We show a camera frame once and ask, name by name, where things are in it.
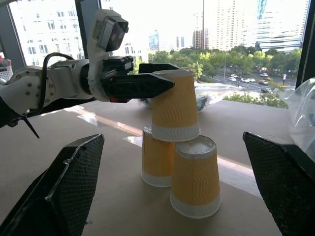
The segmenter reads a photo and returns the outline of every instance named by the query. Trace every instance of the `skyscraper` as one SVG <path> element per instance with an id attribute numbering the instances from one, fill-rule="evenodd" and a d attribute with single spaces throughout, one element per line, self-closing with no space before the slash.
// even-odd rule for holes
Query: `skyscraper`
<path id="1" fill-rule="evenodd" d="M 200 0 L 196 5 L 197 11 L 194 13 L 194 32 L 192 35 L 192 45 L 194 48 L 209 49 L 209 30 L 206 21 L 208 19 L 205 12 L 205 0 Z"/>
<path id="2" fill-rule="evenodd" d="M 264 10 L 260 10 L 257 17 L 256 27 L 256 40 L 263 52 L 271 48 L 279 52 L 300 48 L 309 0 L 300 0 L 298 4 L 288 4 L 285 0 L 258 2 L 261 5 L 264 3 Z"/>
<path id="3" fill-rule="evenodd" d="M 252 0 L 202 0 L 195 16 L 193 46 L 230 50 L 246 44 L 256 6 Z"/>

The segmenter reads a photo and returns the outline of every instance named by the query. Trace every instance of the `table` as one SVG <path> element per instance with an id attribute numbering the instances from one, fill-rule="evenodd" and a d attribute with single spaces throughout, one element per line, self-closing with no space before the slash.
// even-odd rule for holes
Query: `table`
<path id="1" fill-rule="evenodd" d="M 142 181 L 141 148 L 123 140 L 150 122 L 151 111 L 135 101 L 92 102 L 82 107 L 31 118 L 39 140 L 23 122 L 0 130 L 0 222 L 64 145 L 102 133 L 105 144 L 84 236 L 281 235 L 261 198 L 223 182 L 222 205 L 215 215 L 200 220 L 181 216 L 170 204 L 169 188 L 154 188 Z M 92 113 L 99 118 L 97 123 L 78 118 Z M 203 110 L 199 123 L 202 134 L 217 143 L 221 158 L 244 167 L 250 167 L 244 131 L 291 141 L 286 109 L 222 101 Z"/>

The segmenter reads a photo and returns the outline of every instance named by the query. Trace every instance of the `robotic arm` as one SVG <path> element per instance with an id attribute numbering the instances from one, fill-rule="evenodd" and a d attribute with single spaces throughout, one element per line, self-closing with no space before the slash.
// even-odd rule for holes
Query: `robotic arm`
<path id="1" fill-rule="evenodd" d="M 174 82 L 152 72 L 177 67 L 141 64 L 139 74 L 128 75 L 133 57 L 110 55 L 128 32 L 128 22 L 118 13 L 99 9 L 93 29 L 87 45 L 89 59 L 52 53 L 43 67 L 23 67 L 8 82 L 0 83 L 0 128 L 13 127 L 23 119 L 37 135 L 27 118 L 93 100 L 126 103 L 133 98 L 152 98 L 174 87 Z M 53 56 L 68 60 L 47 68 Z"/>

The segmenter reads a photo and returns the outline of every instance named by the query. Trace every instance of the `yellow paper cup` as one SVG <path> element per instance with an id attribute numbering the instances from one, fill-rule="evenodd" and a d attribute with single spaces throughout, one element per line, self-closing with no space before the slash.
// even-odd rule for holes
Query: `yellow paper cup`
<path id="1" fill-rule="evenodd" d="M 187 70 L 154 72 L 175 87 L 151 99 L 152 135 L 166 142 L 192 140 L 200 134 L 193 76 Z"/>
<path id="2" fill-rule="evenodd" d="M 174 143 L 153 138 L 151 125 L 143 128 L 141 171 L 143 181 L 154 187 L 171 186 L 174 149 Z"/>
<path id="3" fill-rule="evenodd" d="M 209 217 L 221 205 L 217 147 L 205 136 L 175 144 L 171 204 L 194 219 Z"/>

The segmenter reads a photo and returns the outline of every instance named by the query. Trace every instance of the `sky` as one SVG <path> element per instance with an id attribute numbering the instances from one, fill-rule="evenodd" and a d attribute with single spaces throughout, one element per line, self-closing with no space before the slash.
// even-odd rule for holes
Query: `sky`
<path id="1" fill-rule="evenodd" d="M 130 34 L 149 34 L 153 30 L 169 34 L 193 32 L 193 1 L 111 0 L 116 12 L 129 21 Z"/>

